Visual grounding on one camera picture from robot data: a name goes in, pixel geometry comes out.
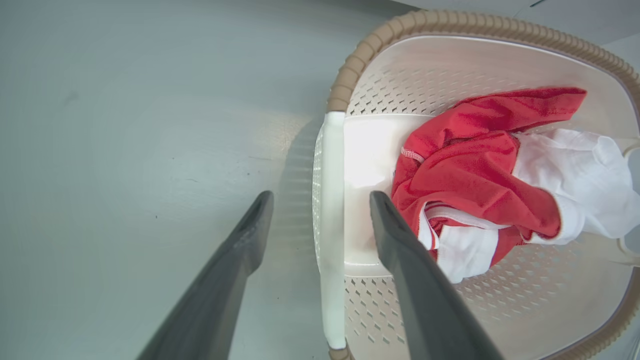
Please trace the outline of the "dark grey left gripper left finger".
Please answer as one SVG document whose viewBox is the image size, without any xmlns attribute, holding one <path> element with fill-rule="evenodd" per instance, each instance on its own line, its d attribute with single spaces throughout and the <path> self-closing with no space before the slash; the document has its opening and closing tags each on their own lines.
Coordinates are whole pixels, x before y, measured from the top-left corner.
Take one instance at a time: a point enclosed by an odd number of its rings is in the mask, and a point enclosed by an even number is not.
<svg viewBox="0 0 640 360">
<path fill-rule="evenodd" d="M 151 340 L 140 360 L 226 360 L 247 279 L 265 257 L 274 194 L 263 191 L 233 228 Z"/>
</svg>

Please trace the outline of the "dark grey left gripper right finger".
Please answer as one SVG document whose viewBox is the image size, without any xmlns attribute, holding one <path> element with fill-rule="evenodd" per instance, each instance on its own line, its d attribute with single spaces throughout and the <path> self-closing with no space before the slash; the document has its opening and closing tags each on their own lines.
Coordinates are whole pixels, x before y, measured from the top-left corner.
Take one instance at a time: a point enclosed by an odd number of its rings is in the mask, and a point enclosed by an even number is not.
<svg viewBox="0 0 640 360">
<path fill-rule="evenodd" d="M 393 276 L 412 360 L 501 360 L 489 335 L 382 191 L 369 196 L 378 258 Z"/>
</svg>

